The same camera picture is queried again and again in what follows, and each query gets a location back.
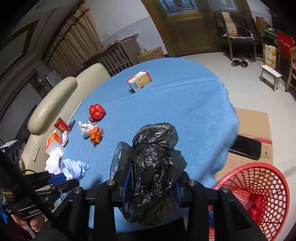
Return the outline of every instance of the beige leather sofa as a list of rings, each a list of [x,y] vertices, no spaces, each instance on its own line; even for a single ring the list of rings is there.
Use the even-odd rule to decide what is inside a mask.
[[[109,78],[103,65],[94,64],[76,78],[63,79],[46,95],[29,120],[28,130],[31,135],[21,155],[21,170],[44,171],[49,157],[45,152],[46,141],[56,129],[54,124],[57,119],[61,117],[68,122],[79,103]]]

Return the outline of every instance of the hand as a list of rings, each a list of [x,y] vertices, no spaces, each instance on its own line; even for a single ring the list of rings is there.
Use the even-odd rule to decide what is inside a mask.
[[[11,217],[23,229],[28,230],[30,228],[26,220],[21,220],[17,215],[14,215],[14,214],[12,214]],[[34,217],[30,221],[30,225],[35,232],[39,232],[44,224],[45,224],[45,218],[43,215]]]

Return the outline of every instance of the door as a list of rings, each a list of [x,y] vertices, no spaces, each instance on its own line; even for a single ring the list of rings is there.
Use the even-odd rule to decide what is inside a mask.
[[[213,22],[207,0],[149,0],[143,3],[156,25],[161,26],[160,34],[170,56],[220,50],[217,24]]]

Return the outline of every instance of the white stool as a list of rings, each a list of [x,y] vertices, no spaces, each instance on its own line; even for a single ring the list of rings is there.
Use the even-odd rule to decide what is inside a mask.
[[[266,73],[269,73],[272,77],[274,77],[274,91],[276,91],[276,89],[279,89],[279,78],[281,77],[281,74],[266,64],[260,67],[262,68],[260,80],[262,78],[263,71],[265,71]]]

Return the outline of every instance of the floor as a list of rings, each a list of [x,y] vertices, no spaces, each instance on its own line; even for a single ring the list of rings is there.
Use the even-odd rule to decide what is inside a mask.
[[[206,53],[183,57],[196,61],[216,74],[224,83],[234,107],[266,112],[273,142],[274,166],[285,176],[290,189],[290,207],[286,222],[275,239],[283,241],[296,222],[296,100],[285,92],[280,83],[275,92],[259,81],[262,61],[248,62],[249,66],[232,67],[223,53]],[[267,74],[263,77],[270,80]]]

